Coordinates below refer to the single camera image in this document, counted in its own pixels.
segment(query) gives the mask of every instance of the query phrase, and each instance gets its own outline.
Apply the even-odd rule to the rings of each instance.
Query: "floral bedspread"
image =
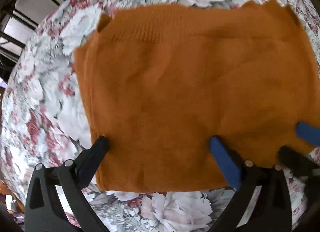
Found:
[[[35,165],[61,165],[91,146],[73,49],[96,27],[101,12],[153,4],[180,3],[199,8],[238,8],[249,0],[67,0],[36,29],[9,79],[2,103],[0,167],[9,188],[25,203]],[[253,0],[262,4],[268,0]],[[289,4],[303,24],[320,62],[320,18],[310,0],[277,0]],[[320,162],[320,149],[311,154]],[[292,223],[305,210],[303,184],[285,170],[292,201]],[[68,202],[57,187],[74,224]],[[197,192],[101,192],[94,179],[83,190],[94,211],[113,231],[207,231],[233,196],[230,189]],[[241,221],[246,222],[259,188]]]

